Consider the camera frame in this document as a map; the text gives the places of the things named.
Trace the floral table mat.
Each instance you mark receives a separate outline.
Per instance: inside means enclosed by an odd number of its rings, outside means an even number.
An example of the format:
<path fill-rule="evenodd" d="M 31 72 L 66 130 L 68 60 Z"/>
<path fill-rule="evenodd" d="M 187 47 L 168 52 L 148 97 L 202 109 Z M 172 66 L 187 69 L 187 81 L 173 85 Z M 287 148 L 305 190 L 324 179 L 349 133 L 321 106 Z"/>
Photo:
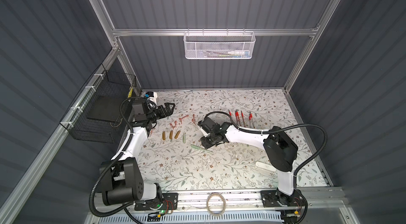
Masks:
<path fill-rule="evenodd" d="M 171 115 L 152 123 L 134 155 L 145 182 L 163 190 L 267 189 L 294 176 L 325 187 L 281 89 L 157 91 Z"/>

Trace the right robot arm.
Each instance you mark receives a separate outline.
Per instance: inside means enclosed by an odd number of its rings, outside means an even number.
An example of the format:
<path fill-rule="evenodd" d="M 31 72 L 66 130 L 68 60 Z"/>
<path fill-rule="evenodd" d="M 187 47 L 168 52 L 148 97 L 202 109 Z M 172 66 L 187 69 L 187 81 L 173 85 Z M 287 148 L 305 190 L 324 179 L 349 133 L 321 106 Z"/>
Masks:
<path fill-rule="evenodd" d="M 297 124 L 285 128 L 274 126 L 269 130 L 252 129 L 239 126 L 229 114 L 222 111 L 207 114 L 198 122 L 198 127 L 203 133 L 200 141 L 205 149 L 225 143 L 240 143 L 265 151 L 271 165 L 278 171 L 277 193 L 281 198 L 294 195 L 299 171 L 322 152 L 328 141 L 326 130 L 319 125 Z M 311 157 L 294 169 L 298 146 L 286 132 L 302 127 L 320 130 L 323 142 Z"/>

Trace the white rectangular eraser box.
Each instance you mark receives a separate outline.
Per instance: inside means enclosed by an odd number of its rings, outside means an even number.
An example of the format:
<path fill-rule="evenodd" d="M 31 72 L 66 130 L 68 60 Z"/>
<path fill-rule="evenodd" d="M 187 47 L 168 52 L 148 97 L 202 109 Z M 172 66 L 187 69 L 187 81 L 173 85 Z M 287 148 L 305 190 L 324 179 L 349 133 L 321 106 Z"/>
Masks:
<path fill-rule="evenodd" d="M 263 163 L 263 162 L 259 162 L 259 161 L 257 161 L 255 163 L 255 167 L 257 169 L 260 169 L 260 170 L 263 170 L 263 171 L 268 171 L 268 172 L 275 172 L 276 171 L 276 169 L 272 165 L 266 164 L 266 163 Z"/>

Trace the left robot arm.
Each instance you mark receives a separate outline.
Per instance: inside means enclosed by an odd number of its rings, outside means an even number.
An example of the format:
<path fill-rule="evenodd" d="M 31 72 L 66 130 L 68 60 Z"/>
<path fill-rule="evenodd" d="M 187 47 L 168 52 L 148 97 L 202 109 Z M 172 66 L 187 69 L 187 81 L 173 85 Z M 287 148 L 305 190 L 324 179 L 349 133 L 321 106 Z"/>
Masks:
<path fill-rule="evenodd" d="M 100 166 L 88 201 L 94 216 L 112 216 L 137 203 L 155 211 L 168 205 L 158 183 L 144 182 L 138 164 L 141 148 L 157 121 L 174 112 L 174 103 L 159 106 L 157 96 L 156 92 L 148 91 L 144 97 L 129 97 L 121 103 L 119 114 L 128 130 L 117 153 Z"/>

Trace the roll of clear tape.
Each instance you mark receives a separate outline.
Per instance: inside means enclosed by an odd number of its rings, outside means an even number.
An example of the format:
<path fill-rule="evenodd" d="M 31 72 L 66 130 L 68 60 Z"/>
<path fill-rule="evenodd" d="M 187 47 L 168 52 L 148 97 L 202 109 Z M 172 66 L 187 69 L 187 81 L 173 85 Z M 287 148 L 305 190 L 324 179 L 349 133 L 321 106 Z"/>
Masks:
<path fill-rule="evenodd" d="M 220 217 L 226 211 L 226 199 L 220 193 L 211 193 L 206 200 L 207 212 L 213 217 Z"/>

